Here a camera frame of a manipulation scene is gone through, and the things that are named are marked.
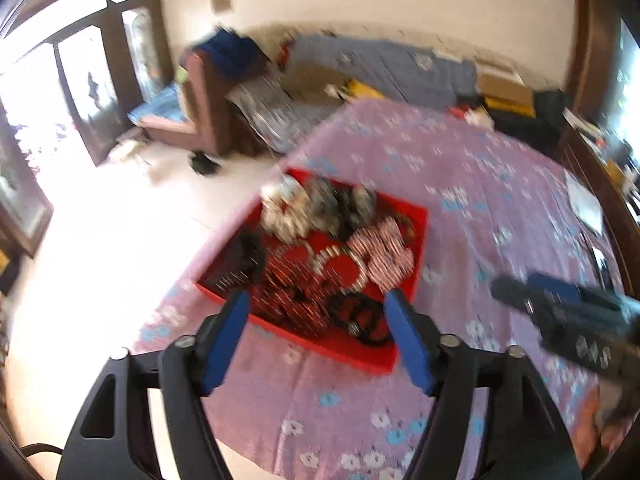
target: screw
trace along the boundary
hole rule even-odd
[[[440,344],[443,346],[448,346],[449,348],[460,346],[460,343],[460,338],[457,335],[445,334],[440,338]]]
[[[183,335],[183,336],[180,336],[178,339],[176,339],[174,344],[178,348],[189,348],[190,346],[193,346],[195,342],[196,342],[196,338],[194,336]]]
[[[507,354],[509,354],[511,357],[515,357],[516,359],[522,359],[525,355],[527,355],[522,347],[518,345],[513,345],[507,348]]]
[[[123,346],[115,350],[113,353],[111,353],[111,359],[113,359],[114,361],[119,361],[120,359],[124,359],[128,355],[129,355],[129,349],[124,348]]]

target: beaded bracelet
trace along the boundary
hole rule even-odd
[[[354,263],[358,266],[358,270],[360,274],[358,279],[353,285],[344,287],[342,291],[344,293],[349,292],[360,292],[367,285],[367,266],[364,263],[364,260],[359,257],[356,253],[350,250],[348,247],[332,245],[327,248],[322,249],[316,256],[316,259],[313,262],[313,268],[316,274],[322,274],[324,271],[324,266],[329,262],[329,260],[333,260],[338,256],[345,255],[350,257]]]

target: blue bedsheet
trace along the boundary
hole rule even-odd
[[[436,110],[455,105],[458,94],[476,93],[476,66],[471,60],[442,59],[430,48],[389,40],[302,35],[291,47],[287,69],[299,62],[339,70],[393,101]]]
[[[163,89],[150,103],[141,104],[129,113],[129,120],[140,126],[140,119],[144,116],[155,115],[164,117],[177,123],[186,122],[178,100],[178,83],[172,82]]]

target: yellow object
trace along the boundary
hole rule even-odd
[[[6,269],[6,266],[9,265],[9,262],[11,260],[9,259],[9,257],[4,254],[3,251],[0,251],[0,274],[2,274],[4,272],[4,270]]]
[[[497,99],[495,97],[485,97],[484,103],[493,110],[501,110],[503,112],[513,112],[518,115],[536,118],[536,109],[531,106],[520,105],[512,101]]]
[[[385,99],[385,96],[375,88],[365,85],[357,79],[349,79],[345,89],[353,99]]]
[[[340,87],[329,84],[324,87],[324,92],[331,97],[350,103],[358,99],[386,99],[384,94],[356,79],[349,79],[345,86]]]
[[[609,175],[609,178],[617,187],[622,188],[624,185],[626,178],[625,173],[620,169],[620,167],[613,161],[610,160],[607,162],[605,166],[605,171]]]

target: blue gripper pad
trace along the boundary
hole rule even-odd
[[[413,316],[418,314],[404,296],[395,290],[385,295],[386,324],[398,346],[402,364],[409,372],[412,383],[429,395],[435,386],[430,372],[431,353],[420,338],[412,321]]]
[[[536,286],[542,290],[548,290],[560,296],[560,299],[565,303],[581,303],[582,295],[575,283],[567,283],[557,278],[552,278],[546,274],[540,274],[539,272],[532,272],[527,277],[527,285]]]
[[[238,346],[238,340],[249,316],[249,293],[228,300],[218,315],[216,323],[221,323],[217,336],[206,359],[206,370],[201,380],[204,392],[209,395],[225,379],[231,358]]]

